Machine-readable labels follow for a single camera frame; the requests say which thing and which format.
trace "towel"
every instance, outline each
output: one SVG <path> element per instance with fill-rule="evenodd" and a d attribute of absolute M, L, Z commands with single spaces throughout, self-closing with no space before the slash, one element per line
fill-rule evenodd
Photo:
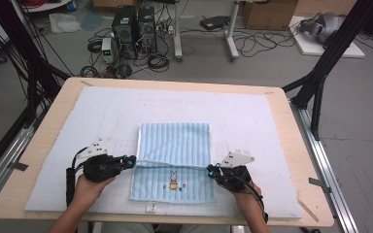
<path fill-rule="evenodd" d="M 215 202 L 208 123 L 147 123 L 139 132 L 131 200 L 178 204 Z"/>

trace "gray floor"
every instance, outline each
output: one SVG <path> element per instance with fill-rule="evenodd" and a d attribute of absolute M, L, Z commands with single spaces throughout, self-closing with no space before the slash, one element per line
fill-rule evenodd
<path fill-rule="evenodd" d="M 77 11 L 79 22 L 87 19 L 87 11 Z M 198 27 L 189 19 L 181 24 Z M 94 32 L 111 25 L 101 20 L 92 31 L 49 34 L 48 40 L 74 74 L 87 65 L 87 39 Z M 352 211 L 360 232 L 373 232 L 373 49 L 356 42 L 365 53 L 364 59 L 342 58 L 330 73 L 322 101 L 320 133 L 338 183 Z M 173 59 L 164 73 L 139 72 L 139 80 L 227 83 L 242 85 L 284 86 L 308 74 L 318 61 L 316 56 L 301 55 L 296 46 L 276 48 L 254 57 L 229 61 L 229 53 L 221 35 L 183 37 L 184 61 Z M 47 50 L 51 63 L 63 69 Z M 26 102 L 11 63 L 0 64 L 0 139 L 18 117 Z M 0 220 L 0 232 L 46 231 L 52 221 Z M 272 227 L 273 232 L 301 232 L 298 228 Z M 338 224 L 322 228 L 322 232 L 341 232 Z"/>

